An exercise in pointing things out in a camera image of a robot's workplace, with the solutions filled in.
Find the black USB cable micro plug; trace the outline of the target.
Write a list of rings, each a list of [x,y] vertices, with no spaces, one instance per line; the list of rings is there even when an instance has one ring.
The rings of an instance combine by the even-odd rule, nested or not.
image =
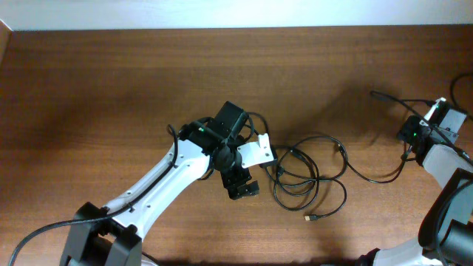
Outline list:
[[[336,148],[338,149],[338,153],[341,155],[342,160],[343,160],[343,166],[341,168],[341,171],[333,176],[333,177],[323,177],[320,175],[319,168],[315,161],[306,153],[304,153],[302,150],[299,149],[299,146],[303,144],[304,142],[307,142],[309,140],[329,140],[333,143],[335,143]],[[286,194],[289,194],[293,197],[302,197],[307,194],[310,194],[312,190],[315,191],[314,196],[316,197],[318,192],[319,192],[319,186],[320,182],[336,182],[338,183],[344,190],[344,193],[346,194],[346,188],[345,186],[338,180],[349,168],[352,170],[356,175],[358,175],[360,178],[363,180],[369,182],[369,183],[374,183],[374,184],[387,184],[387,183],[392,183],[395,181],[398,176],[401,174],[404,165],[408,161],[412,161],[412,159],[409,159],[408,157],[401,157],[401,163],[399,167],[397,167],[391,174],[388,174],[387,176],[390,177],[393,175],[393,178],[391,180],[372,180],[368,177],[365,177],[362,175],[360,172],[358,172],[349,162],[349,157],[346,148],[344,145],[334,137],[328,136],[328,135],[316,135],[316,136],[311,136],[307,137],[303,140],[300,140],[298,143],[292,145],[292,146],[283,146],[283,145],[277,145],[276,150],[278,149],[284,149],[285,153],[282,155],[280,159],[277,159],[276,165],[274,166],[275,172],[274,175],[272,175],[267,167],[264,167],[265,173],[267,176],[270,178],[270,180],[273,182],[273,195],[275,198],[277,198],[277,188],[280,187]],[[288,155],[292,154],[296,159],[301,160],[309,169],[310,176],[309,177],[304,177],[302,175],[294,174],[289,171],[286,171],[284,167],[282,166],[281,162],[284,160],[284,158]],[[280,177],[284,174],[287,174],[289,176],[301,179],[302,181],[300,183],[294,183],[294,184],[287,184],[287,183],[282,183],[280,181]]]

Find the black USB cable gold plug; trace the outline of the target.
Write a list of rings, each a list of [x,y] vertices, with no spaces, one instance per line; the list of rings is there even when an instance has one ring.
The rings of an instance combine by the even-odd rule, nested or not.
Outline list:
[[[303,211],[309,208],[317,200],[322,183],[335,183],[339,185],[343,194],[342,201],[338,207],[325,214],[305,214],[304,219],[306,221],[316,221],[328,218],[337,214],[346,205],[348,198],[347,188],[339,179],[347,170],[347,152],[345,149],[340,147],[340,145],[338,145],[336,149],[341,155],[343,166],[340,172],[334,177],[323,177],[315,160],[300,149],[283,145],[277,145],[275,149],[276,151],[284,151],[284,154],[277,160],[277,163],[274,166],[274,173],[271,174],[267,169],[265,170],[265,173],[273,183],[273,198],[280,207],[291,212]],[[282,162],[288,155],[292,155],[297,160],[304,163],[309,171],[308,177],[294,174],[285,169]],[[295,207],[287,206],[279,199],[278,191],[291,197],[304,197],[304,202]]]

